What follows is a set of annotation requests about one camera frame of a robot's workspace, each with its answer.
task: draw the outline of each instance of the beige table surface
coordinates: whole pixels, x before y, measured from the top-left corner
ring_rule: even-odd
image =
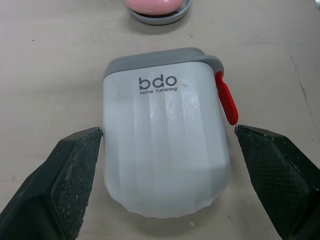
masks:
[[[61,138],[102,125],[102,75],[112,59],[180,47],[222,60],[240,124],[286,135],[320,167],[315,0],[194,0],[185,19],[158,27],[133,19],[121,0],[0,0],[0,210]],[[227,189],[177,219],[144,218],[112,200],[101,149],[78,239],[279,240],[225,125]]]

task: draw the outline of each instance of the textured rubber pad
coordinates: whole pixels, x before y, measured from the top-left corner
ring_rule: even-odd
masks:
[[[0,214],[0,240],[73,240],[88,205],[102,130],[62,139]]]
[[[320,170],[285,136],[243,125],[235,133],[253,188],[282,239],[319,240]]]

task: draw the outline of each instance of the plastic container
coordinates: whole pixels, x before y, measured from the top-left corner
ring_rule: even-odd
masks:
[[[104,180],[128,211],[181,217],[209,206],[225,189],[230,160],[215,82],[223,72],[219,59],[197,48],[109,64]]]

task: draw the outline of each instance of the pink container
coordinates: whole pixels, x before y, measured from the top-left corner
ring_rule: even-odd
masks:
[[[133,11],[146,15],[166,15],[177,11],[184,0],[126,0]]]

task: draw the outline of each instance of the debris speck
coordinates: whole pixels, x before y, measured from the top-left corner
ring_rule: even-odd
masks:
[[[194,226],[195,226],[195,222],[191,220],[191,221],[189,222],[189,225],[190,225],[191,227],[194,227]]]

